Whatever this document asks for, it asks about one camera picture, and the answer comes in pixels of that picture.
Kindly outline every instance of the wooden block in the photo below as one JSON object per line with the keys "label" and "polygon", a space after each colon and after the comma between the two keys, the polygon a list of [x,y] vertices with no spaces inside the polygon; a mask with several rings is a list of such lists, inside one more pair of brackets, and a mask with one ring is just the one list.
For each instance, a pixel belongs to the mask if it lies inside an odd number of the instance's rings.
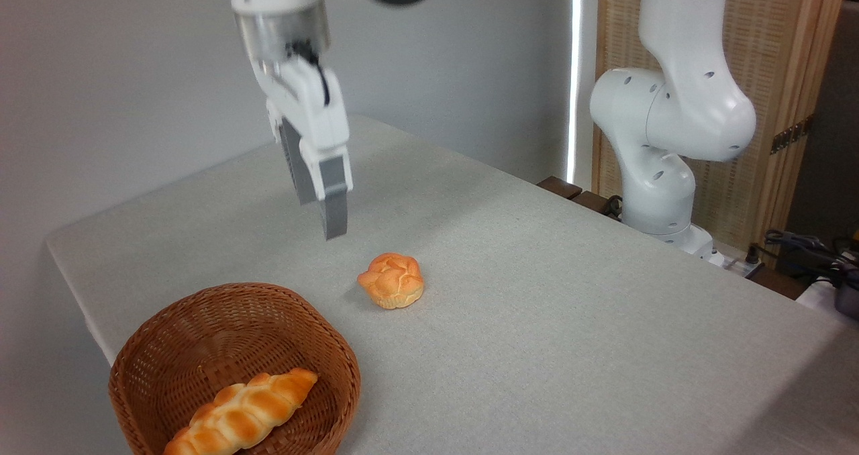
{"label": "wooden block", "polygon": [[582,192],[573,201],[583,207],[588,207],[596,211],[596,213],[602,213],[603,215],[608,213],[608,199],[596,195],[594,192]]}
{"label": "wooden block", "polygon": [[806,290],[800,281],[769,268],[758,269],[749,280],[791,300],[797,300]]}
{"label": "wooden block", "polygon": [[567,200],[572,200],[580,193],[582,193],[582,188],[573,185],[572,183],[564,182],[557,176],[550,176],[543,180],[540,183],[537,183],[537,186],[543,190],[548,190],[555,195],[561,195]]}

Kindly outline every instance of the white wall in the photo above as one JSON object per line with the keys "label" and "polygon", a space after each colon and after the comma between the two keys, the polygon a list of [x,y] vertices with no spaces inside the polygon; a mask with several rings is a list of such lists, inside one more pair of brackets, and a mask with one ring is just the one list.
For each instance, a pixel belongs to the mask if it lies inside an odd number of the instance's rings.
{"label": "white wall", "polygon": [[[328,12],[350,110],[562,174],[568,0]],[[0,452],[126,450],[45,235],[268,141],[228,0],[0,0]]]}

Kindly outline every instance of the braided bread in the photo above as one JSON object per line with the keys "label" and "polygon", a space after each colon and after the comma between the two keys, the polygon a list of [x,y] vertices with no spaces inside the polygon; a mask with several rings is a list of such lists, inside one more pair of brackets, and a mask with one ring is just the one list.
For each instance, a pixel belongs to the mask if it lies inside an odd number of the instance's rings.
{"label": "braided bread", "polygon": [[301,408],[316,380],[316,373],[294,368],[226,387],[172,437],[164,455],[232,455],[250,448]]}

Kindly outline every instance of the metal cylinder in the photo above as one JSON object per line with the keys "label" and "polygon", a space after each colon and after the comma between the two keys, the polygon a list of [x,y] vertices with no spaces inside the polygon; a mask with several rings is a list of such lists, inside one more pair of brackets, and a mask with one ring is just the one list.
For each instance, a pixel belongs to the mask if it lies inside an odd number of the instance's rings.
{"label": "metal cylinder", "polygon": [[328,49],[328,20],[325,2],[321,0],[310,8],[288,14],[236,14],[236,23],[251,61],[283,62],[295,42],[310,42],[316,54]]}

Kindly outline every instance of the round bun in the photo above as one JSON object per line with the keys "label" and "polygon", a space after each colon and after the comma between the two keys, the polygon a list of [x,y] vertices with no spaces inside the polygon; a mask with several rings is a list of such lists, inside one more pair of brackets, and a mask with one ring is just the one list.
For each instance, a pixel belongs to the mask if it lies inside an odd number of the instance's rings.
{"label": "round bun", "polygon": [[423,295],[423,277],[413,257],[387,252],[373,259],[358,277],[370,298],[385,309],[405,307]]}

